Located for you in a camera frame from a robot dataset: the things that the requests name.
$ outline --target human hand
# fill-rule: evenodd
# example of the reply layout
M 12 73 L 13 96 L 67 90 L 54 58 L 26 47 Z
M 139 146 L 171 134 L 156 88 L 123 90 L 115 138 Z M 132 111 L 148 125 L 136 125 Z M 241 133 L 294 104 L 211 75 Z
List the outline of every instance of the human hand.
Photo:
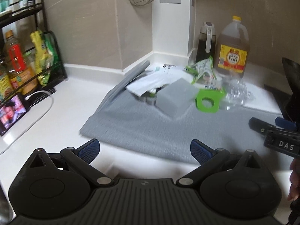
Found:
M 300 195 L 300 160 L 294 159 L 290 165 L 290 170 L 293 170 L 289 180 L 291 181 L 291 187 L 289 189 L 289 195 L 287 200 L 297 200 Z

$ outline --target bottle with orange cap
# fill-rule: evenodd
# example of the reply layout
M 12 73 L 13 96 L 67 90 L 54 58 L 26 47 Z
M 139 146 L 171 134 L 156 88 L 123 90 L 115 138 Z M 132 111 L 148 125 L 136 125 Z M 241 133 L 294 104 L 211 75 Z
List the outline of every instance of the bottle with orange cap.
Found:
M 27 64 L 26 56 L 24 55 L 24 48 L 17 38 L 14 37 L 12 30 L 5 33 L 6 44 L 4 51 L 9 60 L 8 71 L 10 82 L 14 89 L 24 84 L 31 79 L 35 74 L 30 66 Z M 25 85 L 20 91 L 23 95 L 29 95 L 36 89 L 38 82 L 36 79 Z
M 232 17 L 232 22 L 221 32 L 217 40 L 214 68 L 221 74 L 230 70 L 243 77 L 250 50 L 248 31 L 241 18 Z

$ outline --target clear plastic wrap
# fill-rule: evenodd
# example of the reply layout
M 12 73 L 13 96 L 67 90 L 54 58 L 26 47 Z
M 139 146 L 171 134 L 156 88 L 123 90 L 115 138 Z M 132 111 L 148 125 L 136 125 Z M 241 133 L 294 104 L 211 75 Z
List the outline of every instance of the clear plastic wrap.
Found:
M 229 76 L 223 78 L 222 86 L 226 96 L 220 101 L 220 109 L 229 110 L 233 107 L 240 107 L 255 99 L 254 95 L 247 90 L 245 82 L 232 71 Z

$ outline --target plastic jug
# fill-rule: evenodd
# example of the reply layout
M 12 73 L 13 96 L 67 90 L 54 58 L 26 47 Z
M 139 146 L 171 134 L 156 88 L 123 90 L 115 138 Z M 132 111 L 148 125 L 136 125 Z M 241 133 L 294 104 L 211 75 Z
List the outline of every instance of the plastic jug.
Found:
M 215 57 L 216 48 L 216 29 L 211 22 L 204 22 L 200 28 L 200 37 L 196 55 L 196 63 L 209 58 Z
M 221 74 L 229 74 L 233 70 L 241 77 L 244 75 L 250 46 L 248 31 L 241 20 L 233 16 L 232 22 L 223 29 L 217 40 L 214 68 Z

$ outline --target gray cube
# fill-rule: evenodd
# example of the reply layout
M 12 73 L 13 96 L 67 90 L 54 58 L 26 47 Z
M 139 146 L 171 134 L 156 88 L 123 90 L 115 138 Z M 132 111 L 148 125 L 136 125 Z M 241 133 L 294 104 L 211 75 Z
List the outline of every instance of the gray cube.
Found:
M 172 118 L 184 114 L 194 103 L 199 89 L 184 79 L 166 86 L 157 93 L 155 106 Z

